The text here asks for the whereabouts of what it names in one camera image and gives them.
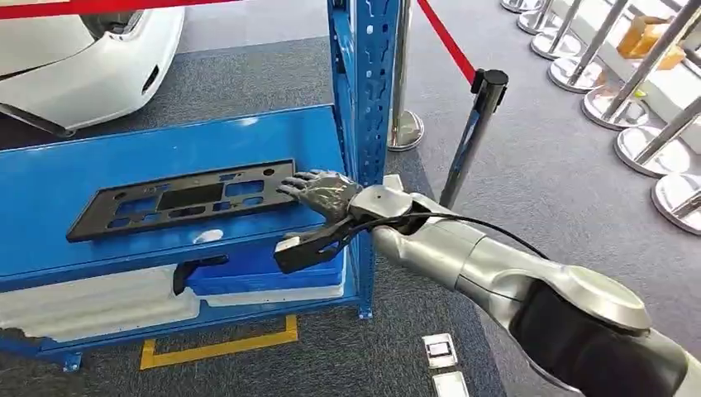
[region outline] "black cable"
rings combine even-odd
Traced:
[[[475,218],[469,218],[469,217],[463,217],[462,215],[455,215],[452,213],[407,213],[404,215],[400,215],[398,217],[391,217],[391,218],[382,218],[382,219],[375,219],[374,221],[369,221],[365,223],[361,223],[360,225],[353,227],[346,237],[344,237],[344,241],[349,242],[356,234],[362,232],[365,229],[368,229],[370,227],[376,227],[376,226],[382,226],[382,225],[389,225],[392,223],[397,223],[401,221],[405,221],[407,219],[414,219],[414,218],[445,218],[445,219],[451,219],[455,221],[465,221],[465,222],[470,222],[470,223],[476,223],[478,225],[482,225],[484,227],[488,227],[490,229],[493,229],[497,232],[502,233],[503,235],[512,238],[515,242],[518,242],[522,246],[528,248],[529,250],[533,251],[536,255],[539,257],[550,260],[550,258],[547,257],[546,254],[542,253],[540,250],[535,248],[533,245],[529,244],[519,236],[511,233],[510,231],[503,229],[499,226],[493,225],[489,222],[486,221],[481,221],[479,219]]]

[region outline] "blue shelf board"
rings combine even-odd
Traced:
[[[288,313],[301,313],[332,305],[354,305],[360,302],[355,282],[355,267],[346,266],[346,283],[343,296],[334,299],[281,302],[275,304],[249,304],[243,306],[210,307],[202,301],[199,316],[190,320],[140,328],[128,332],[117,332],[100,337],[90,337],[72,342],[58,343],[45,339],[37,356],[51,356],[56,353],[80,351],[86,348],[112,345],[135,340],[163,337],[174,332],[183,332],[224,323],[236,323],[256,318],[268,318]]]
[[[221,255],[233,243],[321,224],[297,205],[91,242],[65,234],[98,189],[294,159],[344,170],[331,105],[0,151],[0,292]],[[217,242],[193,244],[221,229]]]

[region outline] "blue shelf upright post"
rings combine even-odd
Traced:
[[[390,121],[398,0],[328,0],[334,114],[346,172],[381,184]],[[360,318],[372,317],[374,254],[362,233],[351,245]]]

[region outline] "chrome stanchion base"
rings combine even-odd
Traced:
[[[608,109],[611,101],[616,98],[618,91],[602,86],[589,91],[582,100],[582,110],[589,120],[606,127],[609,130],[621,131],[630,127],[639,127],[647,123],[650,118],[650,110],[641,100],[630,98],[623,105],[624,109],[617,117],[604,120],[602,115]]]
[[[540,26],[536,26],[536,22],[538,21],[538,14],[540,14],[540,11],[538,10],[524,12],[523,14],[519,15],[516,19],[516,25],[519,28],[521,28],[522,31],[525,31],[529,35],[537,35],[545,29],[560,28],[562,20],[552,12],[550,12],[550,15],[546,16],[546,18],[543,20],[543,23]]]
[[[571,34],[565,34],[562,37],[560,45],[554,51],[550,51],[552,42],[557,36],[557,29],[545,29],[543,32],[533,37],[531,41],[531,49],[536,54],[548,60],[556,60],[566,56],[575,56],[582,51],[582,43]]]
[[[652,188],[652,202],[662,215],[687,232],[701,236],[701,209],[679,218],[674,209],[701,189],[701,177],[672,174],[660,179]]]
[[[537,10],[542,5],[541,0],[501,0],[499,3],[507,11],[517,14]]]
[[[399,116],[399,129],[397,130],[397,142],[392,144],[391,136],[388,136],[387,149],[389,151],[408,151],[418,146],[423,138],[423,121],[416,113],[405,110]]]
[[[680,139],[668,143],[645,164],[635,159],[662,130],[654,127],[627,128],[618,134],[613,144],[618,157],[635,171],[661,178],[669,174],[682,174],[691,169],[695,154]]]
[[[599,83],[599,76],[603,72],[603,67],[593,60],[586,68],[584,72],[577,79],[577,82],[570,84],[570,77],[575,71],[575,68],[579,64],[581,58],[579,57],[568,57],[559,58],[554,60],[548,69],[548,77],[555,83],[558,87],[566,89],[572,93],[587,93],[594,88],[601,86]]]

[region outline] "stanchion post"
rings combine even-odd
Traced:
[[[652,188],[652,202],[674,225],[701,236],[701,176],[667,175]]]
[[[577,55],[582,50],[582,43],[570,34],[570,26],[577,16],[582,1],[584,0],[572,2],[560,29],[548,29],[533,37],[531,41],[533,52],[548,60],[555,60],[563,56]]]
[[[412,0],[401,0],[397,24],[397,45],[394,51],[392,82],[392,115],[387,136],[389,151],[408,151],[423,138],[423,121],[416,113],[404,109],[404,88],[407,81],[408,33]]]
[[[582,107],[584,114],[593,122],[613,130],[645,124],[649,118],[649,111],[633,97],[633,94],[645,82],[652,70],[657,69],[670,47],[677,44],[679,38],[699,15],[701,15],[701,0],[689,0],[617,94],[613,95],[610,88],[599,87],[584,97]],[[636,109],[637,112],[631,114],[628,111],[631,108]]]
[[[541,6],[541,0],[501,0],[499,3],[505,10],[517,14],[537,10]]]
[[[601,85],[598,83],[598,80],[603,72],[603,67],[596,64],[594,57],[596,57],[601,46],[606,41],[608,33],[611,32],[613,26],[616,25],[623,12],[626,11],[630,1],[617,0],[611,6],[611,11],[606,16],[606,19],[603,20],[601,28],[596,32],[591,44],[589,44],[581,58],[565,57],[553,61],[548,69],[548,77],[553,83],[573,93],[587,93]]]
[[[690,171],[696,156],[679,136],[701,114],[701,97],[680,112],[667,127],[627,128],[614,142],[616,154],[635,171],[653,177]]]
[[[536,11],[519,15],[516,25],[529,35],[537,35],[546,28],[557,28],[559,23],[556,23],[556,16],[551,12],[553,2],[555,0],[545,0]]]
[[[489,121],[506,93],[507,83],[508,76],[501,70],[477,70],[472,84],[472,92],[477,95],[441,192],[442,206],[453,207]]]

